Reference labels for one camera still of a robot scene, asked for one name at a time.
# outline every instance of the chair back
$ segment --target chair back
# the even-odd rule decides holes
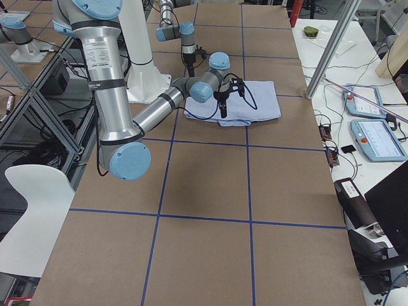
[[[0,272],[41,277],[75,192],[63,172],[40,164],[5,171],[27,210],[0,242]]]

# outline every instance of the blue cloth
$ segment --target blue cloth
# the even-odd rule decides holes
[[[276,119],[281,116],[275,86],[272,81],[245,81],[245,84],[254,96],[258,106],[257,110],[253,110],[237,92],[233,92],[227,100],[227,117],[222,119],[218,110],[211,119],[206,121],[217,122],[220,126],[249,126],[252,122]],[[248,103],[254,105],[247,89],[245,89],[245,98]],[[186,109],[200,118],[211,116],[216,106],[217,101],[214,98],[210,98],[205,103],[198,103],[191,97],[187,98],[186,101]],[[184,115],[188,119],[195,119],[186,111],[184,111]]]

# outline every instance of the white chair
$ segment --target white chair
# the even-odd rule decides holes
[[[375,26],[375,41],[372,42],[375,45],[378,42],[381,16],[394,4],[400,0],[361,0],[361,3],[357,9],[356,16],[360,23],[363,23],[366,19],[374,19]]]
[[[65,174],[49,166],[13,166],[5,175],[28,207],[0,242],[0,272],[41,277],[75,193]]]

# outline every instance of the light blue cap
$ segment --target light blue cap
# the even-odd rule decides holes
[[[210,56],[209,65],[217,70],[227,70],[231,67],[230,57],[224,52],[216,52]]]
[[[21,30],[26,27],[23,21],[21,21],[17,17],[2,18],[0,21],[0,24],[4,27],[7,27],[8,29],[16,29],[16,30]]]
[[[212,97],[213,90],[204,82],[194,83],[190,88],[190,96],[199,103],[207,102]]]
[[[160,28],[156,29],[156,37],[158,41],[166,41],[166,36],[164,35],[163,30]]]
[[[72,37],[76,37],[76,35],[74,34],[74,32],[72,31],[72,28],[64,25],[64,24],[60,24],[59,22],[56,22],[55,20],[52,21],[54,23],[54,30],[56,30],[58,33],[61,33],[63,35],[67,35],[67,36],[72,36]]]
[[[109,169],[120,180],[137,180],[147,172],[151,162],[150,150],[141,142],[131,142],[116,150]]]
[[[185,21],[180,24],[180,34],[190,35],[194,33],[194,24],[191,21]]]
[[[72,0],[88,16],[110,20],[118,17],[122,9],[122,0]]]

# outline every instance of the white desk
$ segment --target white desk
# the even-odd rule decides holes
[[[316,28],[320,28],[321,26],[325,26],[331,29],[334,29],[336,24],[335,20],[305,20],[300,19],[296,23],[296,27],[293,29],[293,34],[296,41],[296,47],[299,52],[300,60],[302,61],[303,72],[305,76],[311,77],[314,72],[314,68],[317,66],[321,55],[323,54],[323,48],[317,46],[308,41],[303,34],[303,28],[305,26],[312,26]],[[343,53],[340,56],[335,56],[330,66],[351,66],[351,67],[358,67],[363,64],[369,63],[372,59],[376,59],[371,65],[368,66],[367,71],[361,77],[363,72],[366,69],[366,66],[355,69],[355,68],[330,68],[326,71],[326,77],[334,82],[339,84],[355,84],[359,77],[360,80],[358,81],[359,84],[362,85],[384,85],[389,84],[392,82],[391,79],[383,79],[379,78],[375,73],[375,68],[380,63],[380,60],[375,57],[376,52],[371,46],[368,38],[365,36],[362,28],[357,22],[351,22],[344,38],[348,40],[353,40],[356,42],[356,45],[350,48],[347,52]],[[318,90],[316,91],[313,99],[312,104],[316,113],[323,113],[327,115],[332,122],[339,122],[340,116],[337,115],[335,112],[329,110],[326,107],[326,102],[323,96],[323,89],[326,85],[326,82],[322,82],[319,85]],[[400,94],[399,90],[397,89],[396,85],[386,85],[379,87],[381,97],[384,103],[389,104],[399,104],[405,103],[402,95]],[[341,89],[329,85],[326,86],[326,100],[327,105],[335,110],[338,113],[342,113],[344,109],[344,102],[342,100]],[[408,107],[406,106],[389,106],[395,113],[402,115],[403,117],[408,117]],[[357,117],[352,117],[347,114],[347,111],[343,113],[343,122],[341,124],[334,124],[331,127],[331,135],[334,139],[335,143],[340,147],[345,145],[353,144],[358,150],[354,153],[356,157],[357,163],[361,164],[358,167],[358,175],[354,180],[354,183],[357,185],[358,189],[361,191],[362,194],[365,194],[369,189],[375,186],[381,179],[386,177],[389,173],[391,173],[394,169],[398,168],[402,163],[370,163],[367,159],[363,156],[360,149],[358,148],[357,144],[355,144],[354,136],[350,130],[350,121],[353,119],[357,119]],[[316,117],[317,122],[320,122],[320,116]],[[322,118],[322,123],[327,123],[327,119]],[[401,128],[404,132],[408,133],[408,124],[401,123]],[[397,137],[403,137],[402,133],[396,131]],[[408,142],[402,144],[404,150],[408,151]],[[347,155],[346,157],[350,159],[352,163],[354,163],[353,158],[350,154],[342,154]],[[351,177],[353,174],[352,166],[341,157],[339,158],[340,166],[336,166],[333,168],[332,171],[332,179],[336,181],[338,179]],[[366,303],[367,305],[371,306],[373,303],[381,297],[380,295],[373,296],[371,295],[367,287],[362,284]],[[386,306],[406,306],[408,305],[408,289],[401,288],[401,289],[394,289],[393,292],[390,294],[390,297],[387,301]]]

